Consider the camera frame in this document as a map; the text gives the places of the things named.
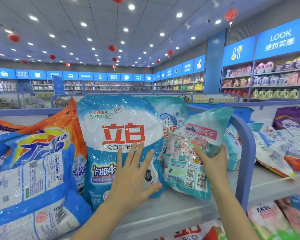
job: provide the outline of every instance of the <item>laundry detergent bag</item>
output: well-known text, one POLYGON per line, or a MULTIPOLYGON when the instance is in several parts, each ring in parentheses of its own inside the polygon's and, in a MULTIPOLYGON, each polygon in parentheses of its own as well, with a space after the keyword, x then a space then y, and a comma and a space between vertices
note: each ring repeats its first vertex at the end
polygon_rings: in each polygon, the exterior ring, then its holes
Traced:
POLYGON ((208 157, 220 150, 233 108, 213 108, 193 114, 177 134, 169 138, 164 162, 164 180, 176 191, 210 200, 210 182, 204 166, 194 151, 198 145, 208 157))
POLYGON ((157 159, 163 167, 169 142, 168 131, 178 132, 189 117, 189 109, 182 97, 145 96, 144 99, 156 109, 162 120, 163 147, 157 159))
POLYGON ((1 157, 2 169, 18 167, 27 161, 67 149, 70 144, 73 144, 75 157, 72 162, 72 172, 77 182, 77 189, 82 191, 88 155, 73 98, 67 108, 19 130, 18 133, 26 135, 6 142, 10 149, 1 157))
POLYGON ((0 171, 0 239, 53 240, 91 217, 76 192, 74 146, 0 171))
MULTIPOLYGON (((144 99, 133 96, 86 96, 78 104, 78 116, 88 150, 84 199, 94 210, 103 203, 111 189, 117 165, 117 152, 122 149, 124 164, 134 142, 144 141, 140 162, 154 149, 144 187, 160 182, 163 172, 156 159, 162 150, 163 127, 156 110, 144 99)), ((164 187, 154 193, 159 196, 164 187)))

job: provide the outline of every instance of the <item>ceiling light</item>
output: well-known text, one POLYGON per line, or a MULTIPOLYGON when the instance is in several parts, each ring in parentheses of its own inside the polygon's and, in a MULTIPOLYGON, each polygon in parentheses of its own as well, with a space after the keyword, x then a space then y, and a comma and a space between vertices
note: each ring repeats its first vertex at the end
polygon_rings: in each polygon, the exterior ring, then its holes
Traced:
POLYGON ((34 20, 34 21, 38 21, 38 19, 35 16, 29 15, 29 18, 34 20))
POLYGON ((135 9, 135 6, 134 6, 133 4, 130 4, 130 5, 128 6, 128 8, 129 8, 130 10, 134 10, 134 9, 135 9))

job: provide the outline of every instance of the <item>blue pillar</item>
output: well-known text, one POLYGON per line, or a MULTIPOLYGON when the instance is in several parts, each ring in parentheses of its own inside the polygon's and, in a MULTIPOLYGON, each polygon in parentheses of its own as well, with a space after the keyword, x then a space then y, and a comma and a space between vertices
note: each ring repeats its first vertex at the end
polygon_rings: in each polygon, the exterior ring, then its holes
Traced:
POLYGON ((219 93, 222 72, 222 57, 226 41, 226 29, 208 39, 204 93, 219 93))

